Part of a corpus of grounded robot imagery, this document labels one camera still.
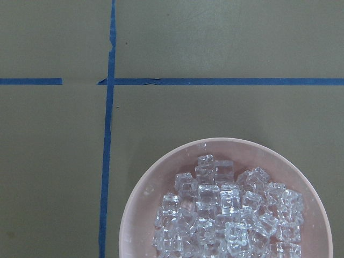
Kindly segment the pink plastic bowl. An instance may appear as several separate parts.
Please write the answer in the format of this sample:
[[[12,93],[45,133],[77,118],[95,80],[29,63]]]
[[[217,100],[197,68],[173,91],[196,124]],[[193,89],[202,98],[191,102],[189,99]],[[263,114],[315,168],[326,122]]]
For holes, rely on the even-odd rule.
[[[232,160],[234,171],[261,167],[275,182],[303,195],[302,257],[333,257],[331,228],[325,208],[308,179],[273,150],[242,139],[208,138],[177,147],[157,160],[141,177],[124,209],[119,233],[120,257],[156,257],[152,246],[154,220],[162,197],[174,190],[175,176],[191,171],[197,158],[212,154]]]

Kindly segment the pile of clear ice cubes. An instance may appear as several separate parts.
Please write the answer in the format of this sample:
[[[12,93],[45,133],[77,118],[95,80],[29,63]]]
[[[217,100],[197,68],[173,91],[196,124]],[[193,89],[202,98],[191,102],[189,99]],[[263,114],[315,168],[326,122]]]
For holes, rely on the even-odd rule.
[[[301,257],[303,197],[256,167],[200,156],[162,197],[152,245],[158,257]]]

